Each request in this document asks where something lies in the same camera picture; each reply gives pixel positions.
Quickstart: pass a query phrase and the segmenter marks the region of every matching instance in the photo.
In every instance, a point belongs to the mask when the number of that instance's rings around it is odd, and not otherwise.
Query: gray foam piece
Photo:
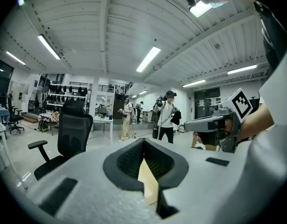
[[[104,174],[105,158],[133,141],[73,157],[43,177],[28,197],[40,204],[63,178],[69,177],[78,183],[56,213],[56,218],[68,223],[248,223],[287,178],[287,126],[241,143],[234,154],[152,139],[189,163],[189,171],[179,186],[163,191],[167,204],[179,212],[162,220],[141,192],[120,190]],[[225,167],[207,162],[209,157],[229,164]]]

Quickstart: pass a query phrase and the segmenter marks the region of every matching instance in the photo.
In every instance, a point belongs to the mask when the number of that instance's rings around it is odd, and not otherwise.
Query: black pants
[[[137,122],[138,123],[140,122],[140,120],[139,120],[139,118],[140,118],[140,111],[141,111],[141,109],[137,109]]]
[[[173,144],[173,127],[171,128],[160,128],[159,140],[162,140],[163,135],[166,133],[168,138],[168,143]]]

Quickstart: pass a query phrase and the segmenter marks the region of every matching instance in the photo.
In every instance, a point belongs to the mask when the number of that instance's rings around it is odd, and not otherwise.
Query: fluorescent light
[[[257,67],[257,65],[247,66],[247,67],[244,67],[244,68],[241,68],[241,69],[228,71],[227,74],[230,75],[230,74],[241,72],[241,71],[244,71],[244,70],[251,70],[251,69],[255,69],[256,67]]]
[[[54,51],[50,44],[46,41],[44,35],[38,35],[37,37],[43,43],[43,45],[48,49],[49,52],[57,59],[60,60],[60,56]]]
[[[159,48],[153,47],[141,62],[136,71],[142,72],[160,51],[161,50]]]
[[[195,16],[195,17],[200,17],[202,14],[206,13],[207,11],[209,11],[212,7],[212,5],[209,4],[205,4],[201,1],[197,2],[197,4],[195,5],[195,7],[191,7],[190,8],[190,12]]]
[[[23,61],[21,61],[19,58],[15,57],[12,53],[10,53],[9,51],[6,52],[9,56],[11,56],[13,59],[15,59],[16,61],[20,62],[23,65],[26,65],[26,63],[24,63]]]
[[[24,0],[18,0],[19,6],[22,6],[24,4]]]
[[[192,85],[195,85],[195,84],[200,84],[200,83],[203,83],[205,82],[205,80],[200,80],[200,81],[196,81],[196,82],[193,82],[193,83],[190,83],[190,84],[185,84],[183,85],[183,87],[188,87],[188,86],[192,86]]]

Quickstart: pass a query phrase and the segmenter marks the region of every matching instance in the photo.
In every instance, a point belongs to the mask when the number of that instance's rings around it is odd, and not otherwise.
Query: gray floor
[[[14,162],[15,167],[17,168],[18,174],[22,176],[24,182],[28,187],[33,186],[37,180],[33,174],[34,170],[42,165],[45,160],[43,159],[40,151],[35,148],[29,150],[27,145],[29,143],[46,140],[48,144],[44,146],[45,151],[50,159],[60,155],[57,150],[57,137],[58,129],[53,129],[52,136],[51,131],[41,133],[37,130],[36,124],[31,124],[26,121],[22,121],[19,126],[25,127],[25,131],[22,131],[21,134],[14,131],[12,134],[7,132],[7,145],[11,154],[11,158]],[[137,133],[137,137],[141,136],[142,138],[152,138],[152,129],[142,129],[141,125],[134,125],[134,132]],[[120,138],[121,131],[119,127],[113,129],[113,142],[112,145],[115,145]],[[180,133],[174,137],[174,143],[176,145],[181,145],[183,147],[191,147],[193,133]],[[109,139],[109,127],[105,127],[105,134],[103,133],[103,126],[96,126],[96,131],[91,133],[91,139],[88,139],[86,150],[92,150],[97,148],[103,148],[107,145],[111,145]],[[4,169],[0,162],[0,173],[4,180],[11,186],[16,187],[23,193],[28,192],[28,189],[25,190],[22,185],[20,185],[19,180],[14,175],[14,172],[9,166],[6,156],[3,156],[5,162],[7,163],[7,168]]]

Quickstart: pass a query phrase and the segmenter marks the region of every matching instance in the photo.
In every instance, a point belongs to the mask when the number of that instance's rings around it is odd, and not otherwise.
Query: white corrugated ceiling
[[[199,18],[189,12],[186,0],[25,0],[1,27],[0,57],[11,51],[30,73],[101,74],[151,84],[205,77],[217,82],[219,75],[224,82],[250,79],[249,73],[225,74],[260,61],[262,71],[252,74],[260,79],[268,69],[260,29],[253,4],[245,0]],[[39,33],[61,61],[39,42]],[[137,72],[153,46],[161,52]]]

